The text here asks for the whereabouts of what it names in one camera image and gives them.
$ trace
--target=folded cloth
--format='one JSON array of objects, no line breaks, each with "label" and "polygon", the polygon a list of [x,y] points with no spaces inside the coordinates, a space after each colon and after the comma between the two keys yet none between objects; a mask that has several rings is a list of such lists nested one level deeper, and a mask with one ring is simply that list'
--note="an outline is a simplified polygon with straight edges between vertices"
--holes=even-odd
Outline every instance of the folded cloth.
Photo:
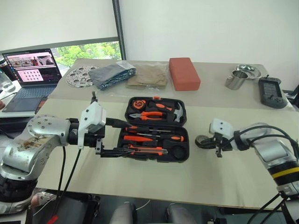
[{"label": "folded cloth", "polygon": [[136,63],[136,74],[127,81],[126,87],[143,89],[146,86],[165,88],[167,84],[165,64]]},{"label": "folded cloth", "polygon": [[125,61],[117,62],[109,66],[94,69],[88,72],[93,84],[100,90],[131,78],[135,74],[136,68]]}]

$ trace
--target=white wall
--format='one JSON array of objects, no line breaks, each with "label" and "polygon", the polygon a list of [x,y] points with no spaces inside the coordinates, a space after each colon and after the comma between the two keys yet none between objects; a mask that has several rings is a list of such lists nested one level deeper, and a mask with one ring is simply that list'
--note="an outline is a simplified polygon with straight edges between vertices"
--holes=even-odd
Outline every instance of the white wall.
[{"label": "white wall", "polygon": [[127,58],[261,63],[299,84],[298,0],[121,0]]},{"label": "white wall", "polygon": [[117,36],[111,0],[0,0],[0,50]]}]

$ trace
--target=red cable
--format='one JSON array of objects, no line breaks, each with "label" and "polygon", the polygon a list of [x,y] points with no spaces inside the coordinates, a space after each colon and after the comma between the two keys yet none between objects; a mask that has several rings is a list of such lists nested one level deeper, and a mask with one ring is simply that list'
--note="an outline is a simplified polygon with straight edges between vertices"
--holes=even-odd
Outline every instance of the red cable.
[{"label": "red cable", "polygon": [[47,224],[54,224],[57,220],[58,220],[58,216],[55,215],[47,222]]}]

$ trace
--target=window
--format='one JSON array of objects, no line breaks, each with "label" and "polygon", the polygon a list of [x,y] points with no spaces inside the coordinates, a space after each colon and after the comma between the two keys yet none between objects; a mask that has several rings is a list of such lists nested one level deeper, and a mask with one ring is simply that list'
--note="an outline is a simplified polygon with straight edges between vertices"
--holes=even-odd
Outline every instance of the window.
[{"label": "window", "polygon": [[118,41],[65,46],[51,50],[62,76],[77,58],[121,60]]}]

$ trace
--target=metal plate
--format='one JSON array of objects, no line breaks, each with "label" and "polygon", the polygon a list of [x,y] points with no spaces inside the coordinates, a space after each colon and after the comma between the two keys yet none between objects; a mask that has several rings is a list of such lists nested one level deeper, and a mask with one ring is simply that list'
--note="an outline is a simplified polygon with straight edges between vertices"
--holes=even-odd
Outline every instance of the metal plate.
[{"label": "metal plate", "polygon": [[239,64],[235,69],[246,73],[249,80],[254,80],[261,76],[261,71],[250,64]]},{"label": "metal plate", "polygon": [[81,88],[93,85],[88,72],[99,67],[93,65],[85,65],[70,71],[66,76],[66,83],[70,86]]}]

